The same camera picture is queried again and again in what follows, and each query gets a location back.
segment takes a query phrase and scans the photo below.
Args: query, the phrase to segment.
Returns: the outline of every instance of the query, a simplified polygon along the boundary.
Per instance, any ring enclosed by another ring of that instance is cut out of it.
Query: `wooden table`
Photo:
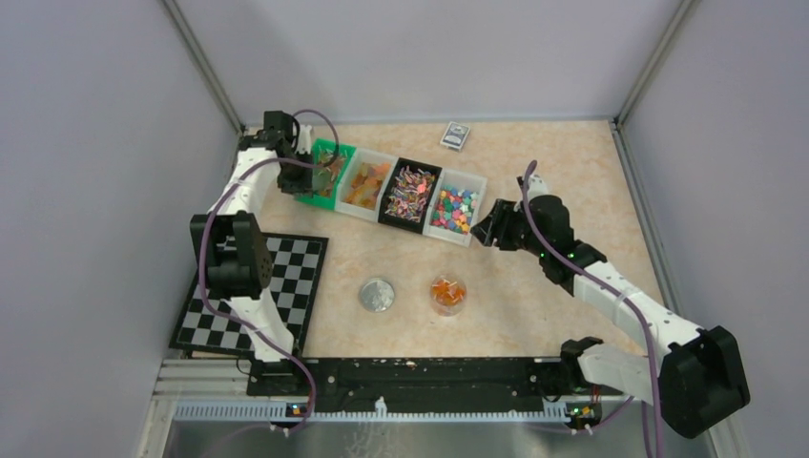
[[[520,199],[515,178],[532,159],[570,209],[575,235],[605,253],[637,286],[660,300],[646,245],[606,121],[471,124],[461,153],[438,145],[446,124],[338,126],[341,141],[488,178],[481,207]],[[325,127],[316,135],[330,138]],[[537,258],[470,247],[311,207],[268,193],[264,231],[330,238],[304,349],[308,357],[558,355],[567,339],[595,336],[640,349],[592,307],[543,275]],[[466,282],[466,309],[438,316],[428,287],[443,272]],[[382,313],[358,300],[363,283],[384,277],[396,300]]]

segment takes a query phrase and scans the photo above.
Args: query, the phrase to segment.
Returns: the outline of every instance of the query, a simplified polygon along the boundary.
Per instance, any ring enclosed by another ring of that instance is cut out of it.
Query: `checkered board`
[[[270,233],[264,233],[264,236],[273,257],[270,293],[278,306],[280,318],[295,339],[296,347],[303,349],[328,239]],[[232,239],[228,239],[220,246],[225,250],[236,250],[232,243]],[[211,305],[220,312],[232,313],[227,300],[211,300]],[[169,346],[241,358],[253,357],[253,344],[241,325],[217,317],[205,309],[196,276]]]

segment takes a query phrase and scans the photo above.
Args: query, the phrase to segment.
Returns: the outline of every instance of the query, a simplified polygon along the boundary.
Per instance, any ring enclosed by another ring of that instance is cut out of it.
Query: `metal frame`
[[[180,39],[199,70],[212,97],[234,130],[241,134],[244,131],[244,125],[176,0],[159,0],[159,3],[171,18]],[[680,1],[674,17],[663,32],[643,71],[638,76],[620,113],[610,123],[612,138],[627,179],[627,185],[652,260],[653,270],[657,277],[663,301],[679,315],[683,315],[683,313],[677,283],[660,240],[653,208],[644,190],[632,147],[625,135],[625,128],[638,103],[666,60],[674,41],[682,31],[682,26],[694,13],[698,3],[699,0]],[[163,451],[170,439],[171,423],[177,411],[178,402],[244,401],[248,399],[246,395],[247,382],[248,376],[237,371],[232,359],[165,360],[156,381],[137,457],[159,458],[163,456]],[[289,400],[270,398],[269,401]],[[305,399],[296,398],[293,401],[305,402]],[[573,398],[565,399],[565,401],[576,402]],[[748,458],[752,456],[743,428],[736,416],[732,416],[711,428],[708,434],[714,446],[716,457]]]

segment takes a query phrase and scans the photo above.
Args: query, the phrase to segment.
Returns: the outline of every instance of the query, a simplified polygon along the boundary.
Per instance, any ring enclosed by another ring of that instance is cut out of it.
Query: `table top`
[[[576,237],[660,301],[607,121],[470,127],[460,153],[438,144],[446,124],[342,125],[338,132],[347,144],[488,178],[481,217],[496,198],[520,199],[516,177],[536,159],[536,173],[570,209]],[[330,138],[325,127],[315,134]],[[558,356],[564,341],[586,336],[641,353],[594,308],[550,283],[527,252],[500,252],[477,240],[466,248],[296,202],[275,189],[259,224],[266,232],[330,238],[304,356]],[[445,272],[468,288],[466,308],[454,317],[430,307],[429,286]],[[366,311],[358,298],[373,277],[396,291],[381,313]]]

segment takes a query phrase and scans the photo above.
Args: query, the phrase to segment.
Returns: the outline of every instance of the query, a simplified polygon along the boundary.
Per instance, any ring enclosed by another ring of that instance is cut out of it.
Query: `bowl of orange candy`
[[[442,274],[430,285],[432,308],[443,317],[451,317],[461,313],[464,300],[467,298],[467,286],[452,274]]]

